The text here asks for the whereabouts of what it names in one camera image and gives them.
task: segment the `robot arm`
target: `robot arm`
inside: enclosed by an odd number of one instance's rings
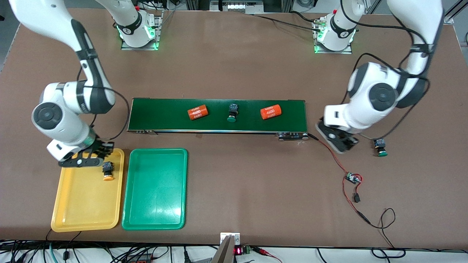
[[[321,27],[322,32],[317,41],[331,51],[344,50],[356,33],[356,24],[348,20],[344,13],[353,21],[359,21],[364,10],[364,0],[343,2],[343,8],[340,6],[336,13],[328,14],[323,18],[327,26]]]
[[[142,47],[155,38],[154,15],[137,11],[131,0],[96,0],[116,22],[120,37],[130,47]]]
[[[47,85],[31,116],[34,126],[53,139],[47,149],[57,160],[64,162],[87,149],[100,159],[90,163],[100,165],[112,147],[99,141],[78,115],[107,113],[115,97],[86,30],[70,16],[61,0],[10,0],[10,4],[16,18],[27,28],[72,48],[87,77]]]
[[[423,96],[424,79],[442,29],[442,4],[440,0],[388,0],[388,6],[405,27],[424,40],[413,34],[412,53],[404,70],[371,62],[358,67],[348,84],[350,102],[325,107],[317,129],[339,153],[357,143],[352,134],[369,128],[395,107],[414,105]]]

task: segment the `brown table surface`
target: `brown table surface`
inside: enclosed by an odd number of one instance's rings
[[[120,51],[106,10],[70,12],[91,36],[113,88],[128,99],[306,100],[309,130],[316,135],[314,124],[325,105],[342,99],[361,53],[398,65],[409,50],[404,31],[360,27],[353,55],[314,54],[308,30],[235,12],[181,11],[165,25],[159,51]],[[307,26],[297,15],[270,16]],[[366,15],[362,22],[395,24],[385,15]],[[50,229],[60,168],[31,112],[47,84],[73,81],[78,68],[69,47],[20,27],[0,74],[0,238],[44,239]],[[468,248],[467,75],[453,26],[444,26],[429,74],[432,89],[388,136],[389,156],[375,157],[364,139],[339,156],[365,179],[360,211],[377,224],[385,208],[395,209],[396,222],[386,234],[397,247]],[[405,110],[395,110],[366,134],[381,135]],[[97,117],[98,134],[117,133],[125,113],[117,98],[108,114]],[[216,244],[220,232],[230,231],[257,245],[387,246],[347,204],[341,169],[314,140],[125,132],[115,142],[127,158],[135,148],[188,150],[185,226],[131,232],[119,223],[83,232],[78,240]],[[346,183],[349,195],[352,187]],[[75,234],[52,233],[50,239]]]

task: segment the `yellow tray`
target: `yellow tray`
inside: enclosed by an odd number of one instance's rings
[[[62,168],[51,228],[55,232],[110,229],[117,225],[124,174],[124,152],[104,161],[114,163],[114,180],[104,181],[102,166]]]

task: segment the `orange battery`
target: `orange battery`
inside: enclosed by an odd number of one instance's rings
[[[260,110],[260,115],[262,119],[266,120],[281,115],[281,107],[276,104],[274,106],[266,107],[265,109]]]
[[[189,113],[189,117],[191,120],[196,120],[198,118],[208,115],[208,110],[206,109],[205,105],[195,107],[193,109],[188,110],[187,112]]]

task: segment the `red wire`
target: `red wire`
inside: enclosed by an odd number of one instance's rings
[[[351,208],[357,213],[358,210],[356,209],[356,207],[354,206],[354,204],[352,203],[352,201],[349,199],[348,195],[346,194],[346,191],[344,190],[344,181],[346,180],[346,175],[348,174],[348,170],[346,170],[344,168],[343,164],[341,164],[341,162],[338,159],[338,157],[336,156],[336,154],[333,152],[333,150],[326,143],[324,143],[324,142],[322,142],[320,140],[318,142],[320,142],[323,146],[325,146],[330,151],[331,155],[333,156],[333,159],[335,159],[335,162],[338,164],[338,166],[341,168],[341,170],[343,170],[345,172],[345,175],[343,176],[343,181],[341,183],[341,186],[343,188],[343,195],[346,198],[346,201],[350,204]],[[358,187],[362,183],[362,176],[360,174],[354,174],[354,175],[357,176],[359,178],[359,180],[361,180],[361,182],[355,188],[355,191],[357,191]]]
[[[267,255],[267,256],[270,256],[270,257],[272,257],[272,258],[276,258],[276,259],[278,259],[278,261],[280,261],[281,263],[283,263],[283,262],[281,261],[281,259],[279,259],[279,258],[277,258],[277,257],[273,256],[273,255],[272,255],[272,254],[270,254],[270,253],[268,253],[268,255]]]
[[[279,259],[279,258],[273,256],[272,254],[270,254],[270,253],[269,253],[268,251],[266,251],[265,249],[260,249],[260,254],[261,254],[261,255],[264,255],[264,256],[269,256],[269,257],[272,257],[272,258],[276,258],[278,261],[280,261],[281,263],[283,263],[283,262],[281,261],[281,259]]]
[[[354,192],[357,193],[358,192],[358,187],[362,184],[362,181],[363,181],[363,178],[360,174],[354,174],[355,176],[357,176],[359,178],[359,180],[361,180],[360,183],[358,183],[358,185],[356,185],[356,187],[354,188]]]
[[[341,164],[340,160],[338,159],[336,154],[333,152],[333,150],[330,149],[330,147],[326,143],[324,143],[324,142],[322,142],[320,140],[319,140],[319,142],[330,151],[331,155],[333,156],[333,159],[335,159],[335,162],[338,164],[338,166],[341,168],[341,170],[343,170],[345,173],[348,173],[348,171],[343,167],[343,164]]]

